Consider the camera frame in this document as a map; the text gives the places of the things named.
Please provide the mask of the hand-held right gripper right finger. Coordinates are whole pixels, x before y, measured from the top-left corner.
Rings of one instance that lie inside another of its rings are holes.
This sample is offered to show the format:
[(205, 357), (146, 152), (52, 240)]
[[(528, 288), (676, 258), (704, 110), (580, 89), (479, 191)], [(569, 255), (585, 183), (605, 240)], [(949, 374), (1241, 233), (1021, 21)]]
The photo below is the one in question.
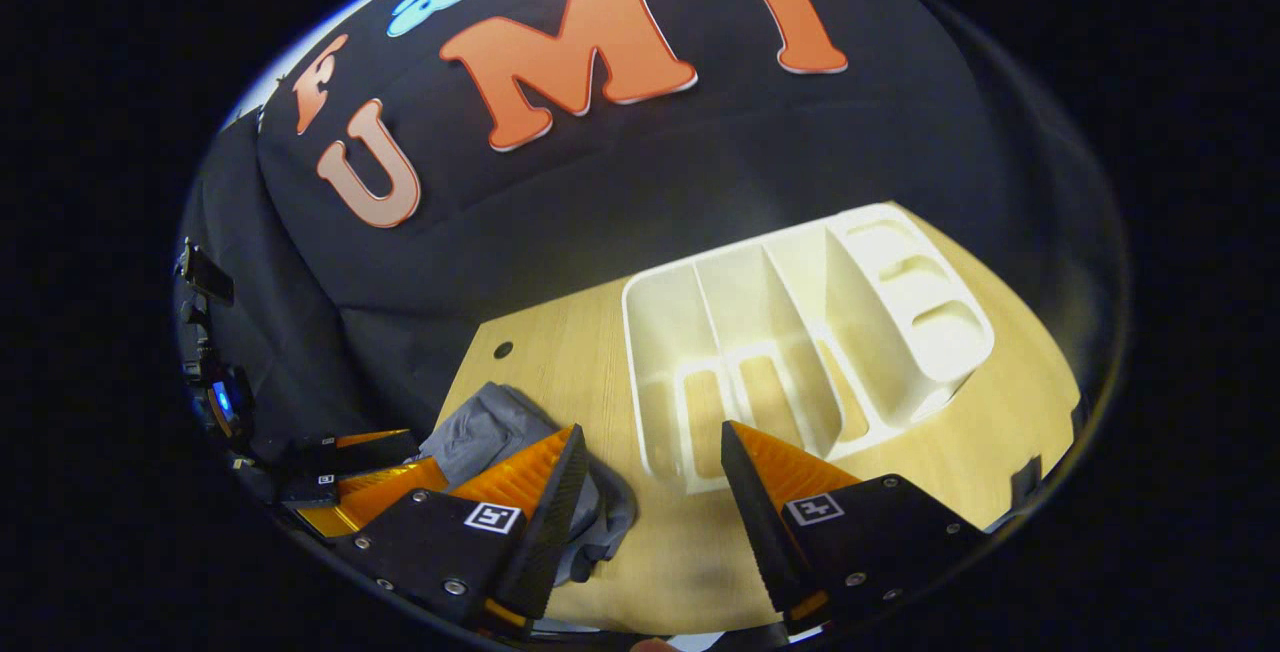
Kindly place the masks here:
[(745, 423), (722, 424), (719, 460), (768, 598), (791, 633), (881, 620), (993, 544), (902, 475), (860, 479)]

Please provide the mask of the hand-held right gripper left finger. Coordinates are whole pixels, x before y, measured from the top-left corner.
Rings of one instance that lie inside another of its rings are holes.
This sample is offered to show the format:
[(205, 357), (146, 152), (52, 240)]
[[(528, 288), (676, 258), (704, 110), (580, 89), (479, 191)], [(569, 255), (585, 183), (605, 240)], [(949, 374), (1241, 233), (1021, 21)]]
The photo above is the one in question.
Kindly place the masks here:
[(449, 624), (527, 633), (547, 610), (586, 475), (582, 428), (567, 427), (452, 493), (403, 489), (333, 550)]

